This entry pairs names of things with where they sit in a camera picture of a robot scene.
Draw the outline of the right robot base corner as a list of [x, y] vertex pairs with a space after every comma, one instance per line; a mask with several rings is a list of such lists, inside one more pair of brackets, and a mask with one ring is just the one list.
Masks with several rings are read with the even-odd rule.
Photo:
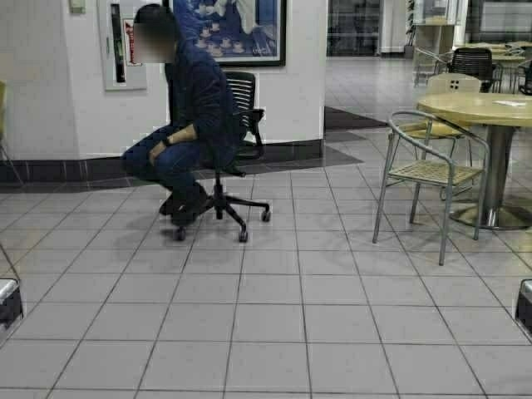
[[515, 305], [515, 319], [529, 332], [532, 332], [532, 279], [521, 281], [520, 290]]

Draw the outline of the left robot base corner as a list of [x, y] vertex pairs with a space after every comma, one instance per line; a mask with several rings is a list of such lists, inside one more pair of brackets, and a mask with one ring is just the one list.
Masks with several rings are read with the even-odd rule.
[[4, 343], [13, 326], [23, 318], [20, 283], [14, 278], [1, 279], [1, 343]]

